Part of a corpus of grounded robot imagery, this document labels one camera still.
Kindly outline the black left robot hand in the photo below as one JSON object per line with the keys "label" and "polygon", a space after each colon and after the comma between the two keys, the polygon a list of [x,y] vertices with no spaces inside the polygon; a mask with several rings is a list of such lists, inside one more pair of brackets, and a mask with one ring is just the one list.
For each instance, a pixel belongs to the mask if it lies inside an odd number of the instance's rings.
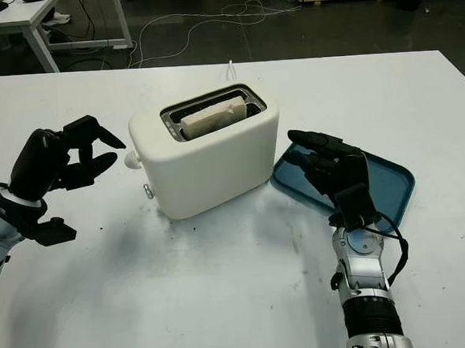
{"label": "black left robot hand", "polygon": [[34,130],[13,166],[9,190],[16,197],[33,202],[48,191],[91,186],[117,160],[114,152],[93,156],[92,144],[96,139],[117,150],[126,147],[90,115],[60,131]]}

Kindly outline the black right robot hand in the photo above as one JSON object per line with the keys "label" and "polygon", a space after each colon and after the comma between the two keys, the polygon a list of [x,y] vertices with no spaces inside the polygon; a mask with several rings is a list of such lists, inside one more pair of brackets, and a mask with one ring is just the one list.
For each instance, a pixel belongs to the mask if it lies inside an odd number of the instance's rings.
{"label": "black right robot hand", "polygon": [[310,152],[304,154],[290,150],[283,156],[284,160],[300,167],[305,178],[319,193],[327,196],[339,208],[338,196],[359,185],[361,194],[353,199],[353,209],[364,218],[374,216],[374,203],[367,195],[370,191],[368,164],[360,148],[321,132],[291,129],[288,138]]}

